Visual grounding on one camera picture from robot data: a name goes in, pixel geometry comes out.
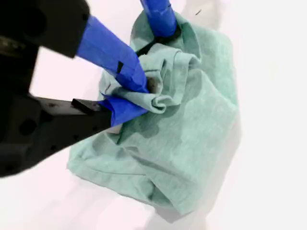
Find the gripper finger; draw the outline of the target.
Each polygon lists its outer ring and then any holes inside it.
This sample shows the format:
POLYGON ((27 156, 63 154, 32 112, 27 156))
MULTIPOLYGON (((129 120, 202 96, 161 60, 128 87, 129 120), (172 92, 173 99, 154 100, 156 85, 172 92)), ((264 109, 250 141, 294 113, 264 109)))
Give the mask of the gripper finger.
POLYGON ((181 35, 181 28, 169 0, 142 0, 141 4, 154 39, 136 52, 138 56, 147 54, 155 44, 167 45, 181 35))
POLYGON ((56 152, 147 112, 123 98, 102 101, 38 99, 40 116, 26 163, 36 165, 56 152))
POLYGON ((113 74, 128 90, 147 93, 139 58, 96 17, 84 0, 16 0, 16 29, 31 43, 78 56, 113 74))

